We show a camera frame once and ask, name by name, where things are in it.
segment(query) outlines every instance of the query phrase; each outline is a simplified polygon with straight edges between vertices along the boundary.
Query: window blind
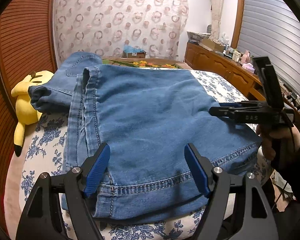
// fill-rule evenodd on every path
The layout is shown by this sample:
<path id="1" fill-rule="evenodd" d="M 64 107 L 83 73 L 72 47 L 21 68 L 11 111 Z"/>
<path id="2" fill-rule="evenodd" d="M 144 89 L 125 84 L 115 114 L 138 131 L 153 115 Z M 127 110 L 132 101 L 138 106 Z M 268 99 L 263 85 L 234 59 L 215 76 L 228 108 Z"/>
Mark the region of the window blind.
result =
<path id="1" fill-rule="evenodd" d="M 283 0 L 244 0 L 237 49 L 268 56 L 277 75 L 300 95 L 300 22 Z"/>

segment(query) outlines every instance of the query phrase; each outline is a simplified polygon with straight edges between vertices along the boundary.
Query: silver screw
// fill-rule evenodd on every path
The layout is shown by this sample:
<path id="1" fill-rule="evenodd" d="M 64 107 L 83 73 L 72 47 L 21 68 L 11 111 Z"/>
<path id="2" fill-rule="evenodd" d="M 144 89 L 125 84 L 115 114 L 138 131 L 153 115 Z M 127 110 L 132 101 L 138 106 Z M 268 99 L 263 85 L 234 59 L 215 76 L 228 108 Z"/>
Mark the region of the silver screw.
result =
<path id="1" fill-rule="evenodd" d="M 248 172 L 248 173 L 247 173 L 247 177 L 248 177 L 249 179 L 254 179 L 254 174 L 251 173 L 251 172 Z"/>
<path id="2" fill-rule="evenodd" d="M 81 171 L 80 167 L 74 167 L 72 168 L 73 173 L 79 173 Z"/>
<path id="3" fill-rule="evenodd" d="M 213 170 L 214 170 L 215 173 L 221 173 L 222 172 L 222 169 L 220 167 L 214 167 Z"/>
<path id="4" fill-rule="evenodd" d="M 43 172 L 43 173 L 40 174 L 39 177 L 40 177 L 40 179 L 45 179 L 46 177 L 48 177 L 48 175 L 49 174 L 47 172 Z"/>

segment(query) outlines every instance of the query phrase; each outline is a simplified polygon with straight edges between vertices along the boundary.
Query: cardboard box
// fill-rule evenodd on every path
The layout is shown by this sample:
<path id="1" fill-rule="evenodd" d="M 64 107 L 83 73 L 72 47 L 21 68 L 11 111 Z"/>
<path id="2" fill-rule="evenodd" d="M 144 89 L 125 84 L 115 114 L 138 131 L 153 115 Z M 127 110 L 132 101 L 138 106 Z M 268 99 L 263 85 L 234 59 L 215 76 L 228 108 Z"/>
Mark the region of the cardboard box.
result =
<path id="1" fill-rule="evenodd" d="M 123 52 L 122 57 L 124 58 L 145 58 L 146 52 L 135 52 L 135 53 L 125 53 Z"/>
<path id="2" fill-rule="evenodd" d="M 209 40 L 209 39 L 203 39 L 200 43 L 200 45 L 203 44 L 204 46 L 212 49 L 212 51 L 220 51 L 220 52 L 223 52 L 224 49 L 225 49 L 225 46 L 221 46 L 217 43 L 215 43 L 214 41 L 212 40 Z"/>

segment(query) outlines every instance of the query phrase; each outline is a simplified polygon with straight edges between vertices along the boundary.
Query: jeans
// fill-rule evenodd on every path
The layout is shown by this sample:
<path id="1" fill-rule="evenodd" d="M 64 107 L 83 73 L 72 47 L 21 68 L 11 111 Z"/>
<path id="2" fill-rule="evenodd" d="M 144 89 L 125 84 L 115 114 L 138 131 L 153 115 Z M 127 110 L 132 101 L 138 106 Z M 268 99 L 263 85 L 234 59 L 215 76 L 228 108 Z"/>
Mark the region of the jeans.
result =
<path id="1" fill-rule="evenodd" d="M 97 54 L 71 54 L 47 83 L 29 87 L 31 105 L 41 113 L 69 112 L 77 74 L 82 74 L 87 66 L 98 64 L 102 64 L 102 59 Z"/>
<path id="2" fill-rule="evenodd" d="M 184 159 L 189 142 L 229 173 L 253 168 L 260 138 L 246 124 L 211 116 L 218 102 L 190 71 L 89 65 L 76 78 L 63 172 L 109 144 L 98 195 L 88 200 L 93 217 L 143 223 L 205 205 Z"/>

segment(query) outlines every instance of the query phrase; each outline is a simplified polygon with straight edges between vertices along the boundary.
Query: pikachu plush toy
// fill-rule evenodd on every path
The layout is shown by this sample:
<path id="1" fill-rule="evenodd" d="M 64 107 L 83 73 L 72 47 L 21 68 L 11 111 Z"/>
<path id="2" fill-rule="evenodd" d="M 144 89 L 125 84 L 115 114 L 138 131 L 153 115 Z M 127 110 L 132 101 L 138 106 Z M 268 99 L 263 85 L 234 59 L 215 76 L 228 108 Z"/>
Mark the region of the pikachu plush toy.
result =
<path id="1" fill-rule="evenodd" d="M 30 86 L 38 86 L 47 83 L 53 76 L 53 73 L 47 70 L 40 72 L 33 72 L 16 84 L 12 89 L 12 97 L 16 97 L 16 113 L 18 118 L 18 124 L 14 131 L 14 151 L 19 157 L 21 155 L 23 139 L 25 135 L 26 125 L 38 122 L 42 113 L 35 110 L 30 104 L 30 96 L 28 94 L 28 88 Z"/>

